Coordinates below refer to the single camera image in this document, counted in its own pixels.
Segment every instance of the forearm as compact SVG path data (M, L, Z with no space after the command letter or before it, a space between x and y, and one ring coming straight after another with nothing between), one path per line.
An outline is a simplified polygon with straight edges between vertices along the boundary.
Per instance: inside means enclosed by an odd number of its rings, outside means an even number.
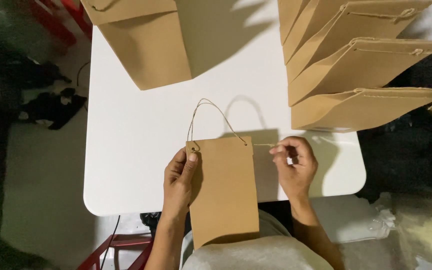
M183 216L167 218L163 212L156 229L153 249L144 270L177 270L179 268L184 237L184 219Z
M299 196L289 201L296 239L325 259L334 270L344 270L341 253L319 223L309 198Z

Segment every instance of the hand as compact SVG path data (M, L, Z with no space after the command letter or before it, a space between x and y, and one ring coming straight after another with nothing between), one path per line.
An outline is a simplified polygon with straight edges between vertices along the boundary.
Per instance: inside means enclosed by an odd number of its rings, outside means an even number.
M164 170L163 212L166 218L185 218L191 199L191 179L198 166L198 156L189 155L186 148L179 150Z
M303 137L286 137L269 150L278 170L278 180L289 200L309 197L309 186L318 170L313 149Z

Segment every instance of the kraft paper bag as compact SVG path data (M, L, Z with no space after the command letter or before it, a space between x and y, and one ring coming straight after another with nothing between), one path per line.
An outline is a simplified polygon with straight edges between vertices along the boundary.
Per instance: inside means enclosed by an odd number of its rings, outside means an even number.
M291 107L291 128L358 131L387 124L428 103L432 103L430 88L358 88L314 95Z
M259 237L251 137L186 142L188 155L199 155L191 181L194 249Z
M383 87L432 54L432 41L356 38L303 71L288 86L290 107L320 94Z
M352 39L395 39L432 0L348 2L286 65L288 83L317 61L327 58Z
M82 0L141 90L192 79L174 0Z
M296 19L308 3L309 0L280 0L278 2L281 45L284 45Z
M294 22L284 42L284 64L287 64L294 53L321 30L338 12L341 5L347 2L348 0L310 0Z

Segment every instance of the white tabletop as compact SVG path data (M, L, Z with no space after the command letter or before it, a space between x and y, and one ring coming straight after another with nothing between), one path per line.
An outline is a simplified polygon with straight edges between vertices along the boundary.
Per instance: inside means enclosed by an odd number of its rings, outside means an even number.
M273 24L259 34L253 33L253 38L246 37L248 41L239 44L234 54L221 59L221 63L200 76L146 91L138 89L99 29L93 28L83 195L89 211L107 216L162 209L164 168L184 147L193 111L201 98L213 101L236 132L251 136L255 144L276 143L293 135L307 138L320 164L310 189L311 196L352 194L363 187L366 171L356 132L291 130L277 0L269 0L259 9L248 7L254 2L238 1L231 10L226 10L226 16L244 13L249 16L234 27L228 24L239 18L226 18L219 23L211 17L218 14L217 7L195 5L195 8L206 10L207 14L201 10L198 17L201 20L207 18L207 21L194 25L206 26L205 23L211 21L213 26L225 27L222 30L226 31L225 35L235 28L243 34L254 32L251 25L258 22L273 21ZM184 12L188 16L185 10L180 10L180 16ZM196 28L184 30L200 31ZM204 43L211 38L213 43L219 40L214 44L217 50L229 46L229 38L244 36L233 33L234 37L226 36L226 40L211 36L219 34L214 29L202 34L193 32L192 36L196 38L185 40L186 47L188 51L191 48L199 51L189 51L189 58L204 56L204 53L217 55L218 51L201 52ZM232 136L229 133L231 131L216 108L202 105L198 109L194 122L195 140ZM278 184L269 147L254 146L253 150L258 201L287 200Z

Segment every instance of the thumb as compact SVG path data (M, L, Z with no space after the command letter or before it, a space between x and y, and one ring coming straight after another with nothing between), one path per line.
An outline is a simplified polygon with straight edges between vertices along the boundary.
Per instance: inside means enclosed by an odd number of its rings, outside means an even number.
M191 182L193 175L195 174L196 167L198 166L198 155L190 153L184 164L183 172L179 179L183 182Z
M288 151L283 145L278 146L278 152L274 154L273 162L276 164L280 176L289 176L293 167L288 164Z

